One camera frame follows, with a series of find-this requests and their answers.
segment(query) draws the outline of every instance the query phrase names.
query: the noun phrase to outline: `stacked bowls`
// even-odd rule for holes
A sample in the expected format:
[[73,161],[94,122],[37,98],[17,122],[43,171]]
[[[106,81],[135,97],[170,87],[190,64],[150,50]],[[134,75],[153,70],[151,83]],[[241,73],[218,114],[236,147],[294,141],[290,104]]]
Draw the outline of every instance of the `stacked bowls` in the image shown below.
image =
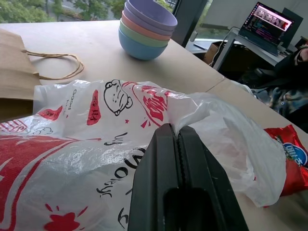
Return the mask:
[[152,60],[166,49],[177,24],[172,13],[152,0],[127,0],[119,40],[129,55]]

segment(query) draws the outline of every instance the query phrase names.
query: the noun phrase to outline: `blue bowl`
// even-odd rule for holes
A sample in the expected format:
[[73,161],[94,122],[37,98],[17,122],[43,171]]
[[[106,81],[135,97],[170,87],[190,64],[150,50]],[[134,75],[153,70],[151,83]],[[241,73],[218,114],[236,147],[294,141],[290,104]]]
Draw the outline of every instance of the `blue bowl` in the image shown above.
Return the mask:
[[167,46],[164,47],[148,47],[141,43],[138,43],[126,35],[119,29],[119,39],[122,48],[129,54],[130,56],[141,59],[141,60],[152,60],[157,58],[161,53],[166,49]]

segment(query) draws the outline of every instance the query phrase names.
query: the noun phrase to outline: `laptop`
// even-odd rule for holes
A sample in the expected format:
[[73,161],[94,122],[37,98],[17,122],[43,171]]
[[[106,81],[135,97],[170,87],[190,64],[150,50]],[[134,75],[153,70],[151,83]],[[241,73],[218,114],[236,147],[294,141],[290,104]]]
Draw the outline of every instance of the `laptop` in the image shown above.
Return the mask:
[[240,29],[239,36],[278,56],[278,45],[294,21],[258,2]]

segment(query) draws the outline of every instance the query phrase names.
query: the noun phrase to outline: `monitor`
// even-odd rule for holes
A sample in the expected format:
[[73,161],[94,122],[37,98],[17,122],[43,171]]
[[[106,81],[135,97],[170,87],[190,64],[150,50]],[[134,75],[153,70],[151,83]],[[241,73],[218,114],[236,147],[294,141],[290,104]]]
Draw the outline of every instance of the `monitor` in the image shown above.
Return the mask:
[[244,22],[242,30],[249,31],[263,40],[278,46],[293,21],[282,13],[258,2]]
[[283,42],[282,46],[287,49],[295,33],[297,32],[299,26],[301,25],[303,18],[287,8],[284,8],[282,13],[294,21],[292,27],[287,32],[285,32],[285,35],[282,38],[282,42]]

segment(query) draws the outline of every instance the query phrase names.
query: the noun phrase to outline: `green bowl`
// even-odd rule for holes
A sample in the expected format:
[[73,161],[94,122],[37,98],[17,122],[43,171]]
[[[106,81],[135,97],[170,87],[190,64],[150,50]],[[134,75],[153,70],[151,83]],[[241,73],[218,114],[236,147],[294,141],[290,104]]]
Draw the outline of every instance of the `green bowl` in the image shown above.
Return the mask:
[[149,47],[165,47],[169,40],[156,40],[153,38],[149,38],[147,36],[144,36],[142,34],[137,33],[136,31],[133,31],[132,29],[128,28],[124,23],[122,23],[122,19],[120,20],[120,30],[130,39],[141,43],[143,45],[149,46]]

